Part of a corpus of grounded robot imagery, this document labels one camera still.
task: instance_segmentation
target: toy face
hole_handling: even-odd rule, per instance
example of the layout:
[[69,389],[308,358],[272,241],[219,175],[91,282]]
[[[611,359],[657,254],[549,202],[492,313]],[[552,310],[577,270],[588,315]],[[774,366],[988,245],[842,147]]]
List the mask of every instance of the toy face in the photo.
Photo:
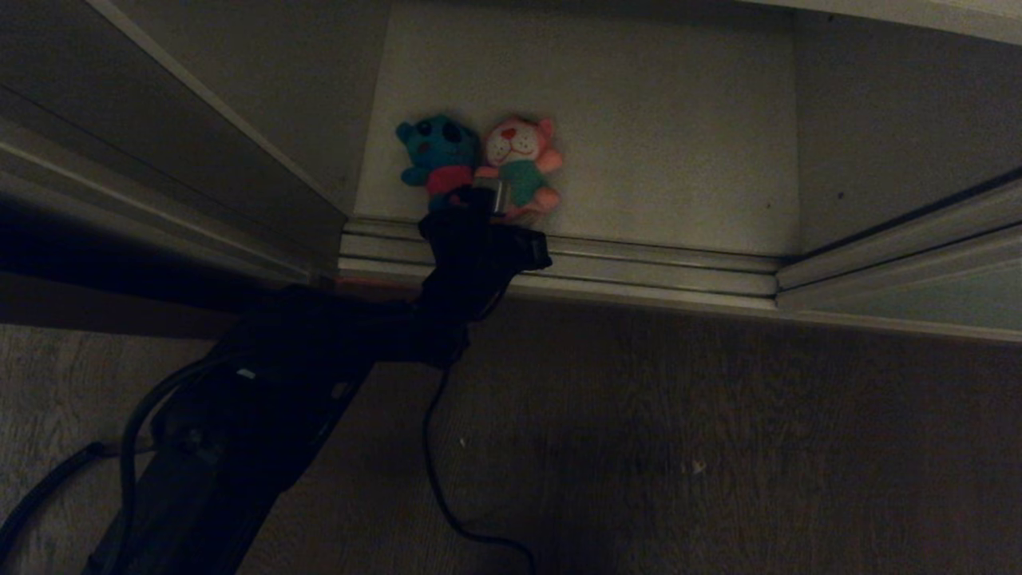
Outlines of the toy face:
[[543,148],[543,136],[536,126],[520,122],[504,122],[494,129],[486,140],[486,161],[499,166],[519,159],[536,159]]
[[408,148],[412,163],[420,167],[475,165],[478,136],[446,115],[429,117],[415,126],[402,125],[399,137]]

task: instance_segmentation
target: plush toy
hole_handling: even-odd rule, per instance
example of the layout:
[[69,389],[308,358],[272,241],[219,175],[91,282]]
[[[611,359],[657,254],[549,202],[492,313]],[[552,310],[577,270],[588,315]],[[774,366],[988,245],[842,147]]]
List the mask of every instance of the plush toy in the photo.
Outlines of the plush toy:
[[472,172],[478,165],[479,137],[446,115],[405,122],[398,126],[398,139],[408,149],[412,166],[401,180],[412,186],[426,186],[429,209],[447,206],[447,193],[463,185],[472,185]]
[[549,118],[533,124],[518,116],[501,122],[486,136],[486,165],[475,175],[500,178],[511,186],[512,206],[505,210],[508,222],[532,223],[560,203],[560,194],[544,178],[564,162],[551,147],[553,137],[554,124]]

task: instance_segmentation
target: pink stuffed cat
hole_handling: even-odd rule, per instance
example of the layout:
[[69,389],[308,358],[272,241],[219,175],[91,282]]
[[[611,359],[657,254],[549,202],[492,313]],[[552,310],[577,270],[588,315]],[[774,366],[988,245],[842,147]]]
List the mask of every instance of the pink stuffed cat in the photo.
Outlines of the pink stuffed cat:
[[560,194],[543,177],[564,163],[560,152],[551,147],[553,137],[554,124],[549,118],[533,124],[518,116],[501,122],[486,135],[486,165],[477,169],[475,176],[500,178],[511,186],[512,205],[505,210],[506,221],[532,223],[560,203]]

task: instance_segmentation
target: teal stuffed bear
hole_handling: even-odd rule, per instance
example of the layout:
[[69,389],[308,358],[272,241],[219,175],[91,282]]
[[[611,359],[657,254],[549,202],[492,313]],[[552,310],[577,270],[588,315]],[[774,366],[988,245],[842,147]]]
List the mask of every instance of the teal stuffed bear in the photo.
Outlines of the teal stuffed bear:
[[404,122],[397,134],[412,160],[401,180],[426,187],[430,210],[446,207],[450,191],[472,185],[479,155],[479,136],[475,132],[447,115],[434,115],[414,126]]

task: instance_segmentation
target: wood floorboard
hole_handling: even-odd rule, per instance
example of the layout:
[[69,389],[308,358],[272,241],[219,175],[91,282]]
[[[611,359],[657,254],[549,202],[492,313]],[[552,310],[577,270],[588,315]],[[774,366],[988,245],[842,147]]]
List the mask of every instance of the wood floorboard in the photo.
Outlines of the wood floorboard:
[[[0,514],[210,342],[0,328]],[[444,523],[419,447],[438,373],[380,365],[240,573],[524,573]],[[455,513],[545,574],[1022,573],[1022,348],[510,300],[433,422]],[[12,574],[77,573],[100,465]]]

